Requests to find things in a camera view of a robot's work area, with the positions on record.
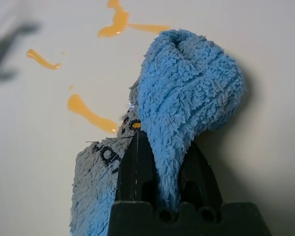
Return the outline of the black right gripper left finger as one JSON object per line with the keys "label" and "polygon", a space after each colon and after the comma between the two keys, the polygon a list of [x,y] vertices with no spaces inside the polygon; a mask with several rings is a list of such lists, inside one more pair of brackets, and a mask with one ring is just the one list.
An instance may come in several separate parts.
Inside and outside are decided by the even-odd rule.
{"label": "black right gripper left finger", "polygon": [[158,177],[154,155],[147,134],[138,129],[118,168],[115,201],[155,204],[157,196]]}

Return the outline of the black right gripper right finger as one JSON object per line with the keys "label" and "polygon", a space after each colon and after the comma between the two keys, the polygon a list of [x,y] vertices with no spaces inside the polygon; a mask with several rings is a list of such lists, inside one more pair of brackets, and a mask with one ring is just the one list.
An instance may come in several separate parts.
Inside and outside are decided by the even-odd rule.
{"label": "black right gripper right finger", "polygon": [[214,172],[195,142],[187,149],[179,171],[180,201],[193,205],[223,203]]}

